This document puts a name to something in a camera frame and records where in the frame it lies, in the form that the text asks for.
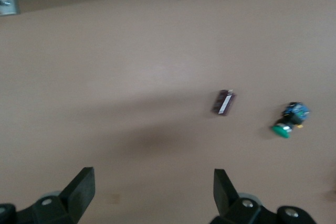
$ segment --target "white stripe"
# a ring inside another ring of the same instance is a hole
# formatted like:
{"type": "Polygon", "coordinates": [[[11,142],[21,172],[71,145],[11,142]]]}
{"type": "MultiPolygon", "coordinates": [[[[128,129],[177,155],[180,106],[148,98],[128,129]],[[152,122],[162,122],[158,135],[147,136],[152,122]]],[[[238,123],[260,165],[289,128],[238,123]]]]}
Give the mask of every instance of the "white stripe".
{"type": "Polygon", "coordinates": [[[224,110],[225,110],[227,104],[229,103],[229,100],[230,100],[231,97],[232,97],[232,95],[228,95],[228,96],[225,98],[224,103],[223,103],[221,109],[219,110],[219,113],[218,113],[218,114],[223,114],[223,113],[224,113],[224,110]]]}

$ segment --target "table surface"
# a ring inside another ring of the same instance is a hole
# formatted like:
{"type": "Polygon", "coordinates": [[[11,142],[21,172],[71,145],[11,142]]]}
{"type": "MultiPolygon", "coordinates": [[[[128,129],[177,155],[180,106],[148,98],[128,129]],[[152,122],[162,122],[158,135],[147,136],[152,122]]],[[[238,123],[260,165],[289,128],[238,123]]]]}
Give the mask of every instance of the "table surface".
{"type": "Polygon", "coordinates": [[[0,18],[0,198],[85,166],[80,223],[209,223],[213,171],[276,211],[336,223],[336,0],[19,0],[0,18]],[[228,116],[210,110],[221,89],[228,116]],[[311,117],[269,127],[288,102],[311,117]]]}

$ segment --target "small toy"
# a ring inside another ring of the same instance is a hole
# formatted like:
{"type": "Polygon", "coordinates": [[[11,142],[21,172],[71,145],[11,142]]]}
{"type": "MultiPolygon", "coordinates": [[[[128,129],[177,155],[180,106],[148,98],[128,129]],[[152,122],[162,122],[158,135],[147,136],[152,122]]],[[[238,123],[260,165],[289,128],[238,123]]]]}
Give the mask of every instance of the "small toy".
{"type": "Polygon", "coordinates": [[[282,112],[282,118],[279,119],[272,130],[278,135],[289,138],[289,133],[294,126],[302,128],[302,123],[308,118],[309,109],[302,102],[291,102],[282,112]]]}
{"type": "Polygon", "coordinates": [[[232,89],[221,90],[212,111],[218,115],[227,115],[232,105],[232,102],[235,100],[235,97],[236,94],[233,92],[232,89]]]}

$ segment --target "brown surface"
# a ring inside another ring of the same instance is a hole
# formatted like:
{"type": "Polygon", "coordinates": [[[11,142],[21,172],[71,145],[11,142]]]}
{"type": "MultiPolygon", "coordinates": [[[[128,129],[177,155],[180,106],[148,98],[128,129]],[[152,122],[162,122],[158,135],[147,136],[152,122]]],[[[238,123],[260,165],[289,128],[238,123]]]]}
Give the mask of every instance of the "brown surface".
{"type": "Polygon", "coordinates": [[[1,202],[94,166],[81,223],[208,223],[224,168],[272,211],[336,223],[336,0],[19,2],[0,18],[1,202]],[[291,101],[312,113],[284,140],[268,126],[291,101]]]}

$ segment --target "small dark box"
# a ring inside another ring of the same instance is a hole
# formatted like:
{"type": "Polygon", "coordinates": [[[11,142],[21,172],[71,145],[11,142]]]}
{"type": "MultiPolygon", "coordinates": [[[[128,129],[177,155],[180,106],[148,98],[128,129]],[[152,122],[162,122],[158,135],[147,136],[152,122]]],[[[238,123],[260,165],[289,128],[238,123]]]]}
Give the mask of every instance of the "small dark box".
{"type": "Polygon", "coordinates": [[[212,111],[218,115],[227,115],[236,94],[232,89],[221,90],[214,104],[212,111]]]}

